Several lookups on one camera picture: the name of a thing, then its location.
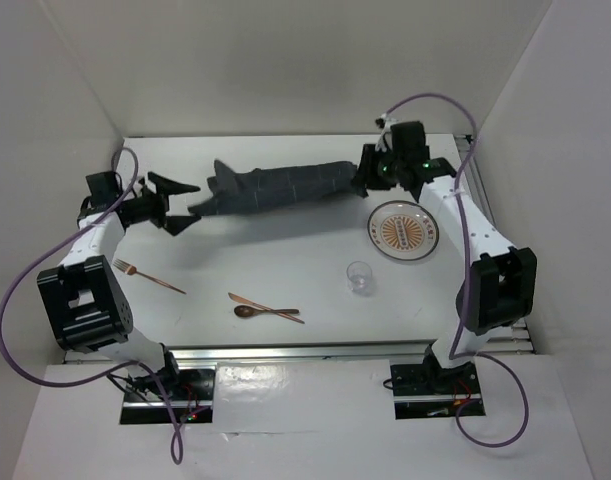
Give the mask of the dark grey checked cloth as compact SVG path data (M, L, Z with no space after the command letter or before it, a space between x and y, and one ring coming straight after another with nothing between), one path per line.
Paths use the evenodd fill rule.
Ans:
M200 217L250 215L311 203L337 195L356 195L351 180L358 167L348 161L240 173L214 161L215 174L207 179L212 196L188 207Z

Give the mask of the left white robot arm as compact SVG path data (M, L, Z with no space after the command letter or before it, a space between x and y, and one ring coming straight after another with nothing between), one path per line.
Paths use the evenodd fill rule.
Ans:
M99 353L128 365L130 382L161 399L184 392L188 381L169 349L149 340L134 325L127 297L112 269L128 227L150 222L172 236L197 222L195 215L170 215L169 198L196 192L193 185L148 173L140 191L123 200L116 173L86 178L90 194L78 218L78 238L58 266L38 274L37 286L59 347Z

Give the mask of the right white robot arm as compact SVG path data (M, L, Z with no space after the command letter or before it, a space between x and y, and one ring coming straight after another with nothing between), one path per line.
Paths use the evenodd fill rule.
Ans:
M455 298L457 320L425 351L421 379L433 392L464 376L476 354L500 328L533 308L537 258L499 233L462 188L463 170L433 158L419 121L376 121L379 139L364 145L353 187L360 195L400 187L411 194L427 234L447 237L464 261Z

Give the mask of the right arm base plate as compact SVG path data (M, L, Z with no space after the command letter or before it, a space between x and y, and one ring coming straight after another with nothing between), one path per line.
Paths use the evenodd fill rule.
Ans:
M397 420L485 416L478 374L468 364L455 376L431 380L421 364L393 364L382 386L393 395Z

